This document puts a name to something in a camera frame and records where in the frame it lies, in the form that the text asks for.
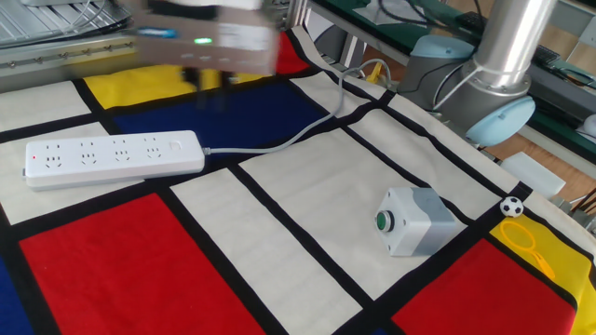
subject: green indicator light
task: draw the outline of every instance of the green indicator light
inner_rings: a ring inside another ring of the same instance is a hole
[[[213,40],[208,37],[198,38],[195,40],[195,44],[211,44],[212,42]]]

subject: green button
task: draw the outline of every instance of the green button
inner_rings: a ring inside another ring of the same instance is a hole
[[[387,225],[387,221],[386,221],[386,216],[384,212],[379,212],[376,215],[376,227],[382,231],[385,230],[385,227]]]

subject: blue square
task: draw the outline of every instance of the blue square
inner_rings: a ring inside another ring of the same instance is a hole
[[[226,97],[207,100],[205,109],[194,101],[114,118],[125,134],[193,130],[203,147],[255,148],[288,139],[323,117],[323,113],[289,84],[275,83]]]
[[[0,260],[0,334],[33,335],[33,333],[17,291],[12,286],[7,268]]]

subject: white power strip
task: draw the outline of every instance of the white power strip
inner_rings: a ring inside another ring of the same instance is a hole
[[[200,172],[193,131],[27,143],[23,176],[36,191]]]

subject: fabric mat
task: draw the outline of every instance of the fabric mat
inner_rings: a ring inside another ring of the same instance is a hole
[[[224,97],[202,72],[204,109],[179,71],[0,95],[0,334],[596,333],[594,239],[413,103],[353,77],[340,113],[283,151],[208,156],[186,176],[26,186],[28,141],[194,130],[204,147],[265,148],[339,98],[340,73],[301,27],[280,37],[274,76],[238,74]],[[373,217],[390,187],[432,187],[451,211],[436,254],[388,255]],[[554,278],[502,236],[507,196]]]

